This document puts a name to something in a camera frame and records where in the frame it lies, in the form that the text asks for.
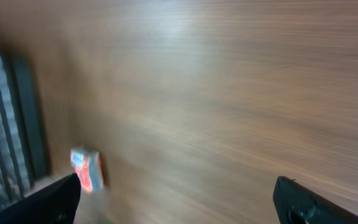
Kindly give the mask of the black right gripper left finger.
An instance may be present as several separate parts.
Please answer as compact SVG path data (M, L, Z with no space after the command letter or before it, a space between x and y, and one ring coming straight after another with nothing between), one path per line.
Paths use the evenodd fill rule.
M72 173L0 211L0 224L73 224L81 197Z

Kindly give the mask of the small red white box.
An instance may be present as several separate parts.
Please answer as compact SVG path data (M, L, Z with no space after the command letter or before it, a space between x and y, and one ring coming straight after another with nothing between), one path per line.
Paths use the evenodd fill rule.
M70 152L70 162L85 192L93 194L104 188L101 157L98 151L87 147L74 147Z

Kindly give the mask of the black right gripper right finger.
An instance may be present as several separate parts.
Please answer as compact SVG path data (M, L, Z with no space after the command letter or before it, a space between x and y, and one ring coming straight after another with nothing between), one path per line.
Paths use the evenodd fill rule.
M277 178L273 202L281 224L358 224L358 216L285 176Z

